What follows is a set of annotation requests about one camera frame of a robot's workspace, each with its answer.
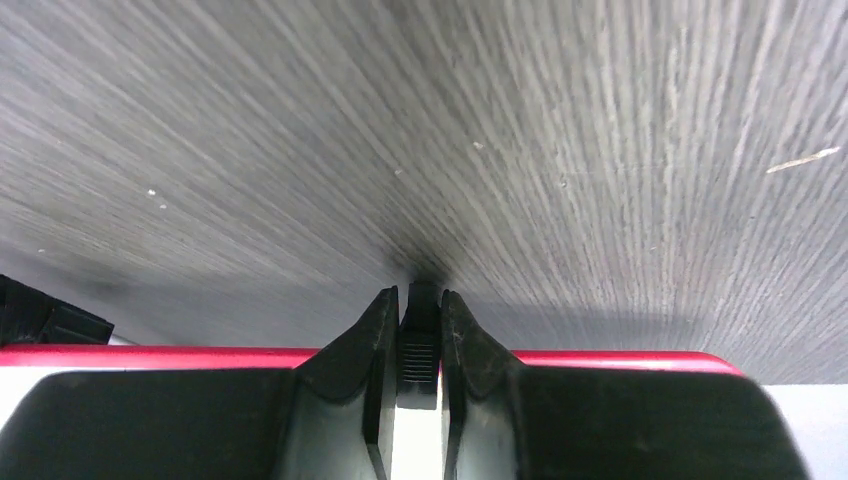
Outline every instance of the white speck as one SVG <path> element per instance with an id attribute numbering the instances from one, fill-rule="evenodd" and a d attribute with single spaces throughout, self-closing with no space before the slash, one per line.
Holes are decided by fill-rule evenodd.
<path id="1" fill-rule="evenodd" d="M 798 165 L 803 165 L 805 163 L 812 162 L 813 160 L 819 160 L 819 159 L 824 158 L 828 155 L 833 155 L 834 153 L 838 152 L 840 148 L 841 147 L 825 148 L 824 150 L 821 150 L 819 152 L 816 152 L 816 153 L 809 155 L 809 156 L 806 156 L 804 158 L 799 158 L 798 160 L 792 160 L 791 162 L 786 162 L 786 163 L 781 163 L 780 165 L 775 165 L 775 166 L 769 168 L 768 170 L 766 170 L 766 173 L 779 172 L 780 170 L 783 170 L 783 169 L 786 169 L 786 168 L 797 167 Z"/>

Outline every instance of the wood grain surface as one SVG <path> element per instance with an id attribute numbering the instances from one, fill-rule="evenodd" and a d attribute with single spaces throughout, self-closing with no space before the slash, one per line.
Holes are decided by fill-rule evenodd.
<path id="1" fill-rule="evenodd" d="M 846 12 L 5 0 L 0 271 L 142 343 L 318 346 L 418 270 L 511 348 L 848 382 Z"/>

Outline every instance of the red plastic trim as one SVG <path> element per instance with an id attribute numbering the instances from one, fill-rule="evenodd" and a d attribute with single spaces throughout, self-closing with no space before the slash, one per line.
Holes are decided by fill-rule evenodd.
<path id="1" fill-rule="evenodd" d="M 0 367 L 294 368 L 316 352 L 316 348 L 7 345 L 0 348 Z"/>
<path id="2" fill-rule="evenodd" d="M 316 352 L 315 348 L 7 345 L 0 348 L 0 367 L 294 368 Z M 520 350 L 513 353 L 527 365 L 535 366 L 743 375 L 724 360 L 700 352 Z"/>
<path id="3" fill-rule="evenodd" d="M 673 372 L 725 373 L 744 376 L 733 365 L 714 355 L 701 352 L 552 352 L 517 350 L 512 353 L 527 365 L 546 367 L 665 370 Z"/>

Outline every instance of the black plastic guide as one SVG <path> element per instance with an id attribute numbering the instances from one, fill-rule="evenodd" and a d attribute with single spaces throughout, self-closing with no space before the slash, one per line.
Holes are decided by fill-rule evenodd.
<path id="1" fill-rule="evenodd" d="M 441 359 L 439 287 L 415 282 L 398 331 L 400 408 L 435 410 Z"/>

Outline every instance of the black object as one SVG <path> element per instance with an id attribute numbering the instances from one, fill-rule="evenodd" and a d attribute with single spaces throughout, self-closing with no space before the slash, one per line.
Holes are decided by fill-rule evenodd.
<path id="1" fill-rule="evenodd" d="M 780 415 L 731 375 L 528 367 L 442 297 L 445 479 L 805 479 Z"/>
<path id="2" fill-rule="evenodd" d="M 9 337 L 79 325 L 77 309 L 4 281 Z M 528 367 L 459 294 L 437 294 L 412 284 L 399 326 L 397 288 L 383 290 L 297 369 L 48 377 L 0 431 L 0 478 L 386 479 L 395 401 L 432 408 L 440 359 L 446 480 L 807 478 L 750 380 Z"/>
<path id="3" fill-rule="evenodd" d="M 297 369 L 71 372 L 0 432 L 0 478 L 385 479 L 397 289 Z"/>
<path id="4" fill-rule="evenodd" d="M 439 293 L 439 287 L 431 283 L 409 285 L 409 301 L 398 332 L 398 407 L 436 409 L 442 340 Z"/>
<path id="5" fill-rule="evenodd" d="M 0 346 L 106 344 L 114 328 L 96 315 L 0 275 Z"/>

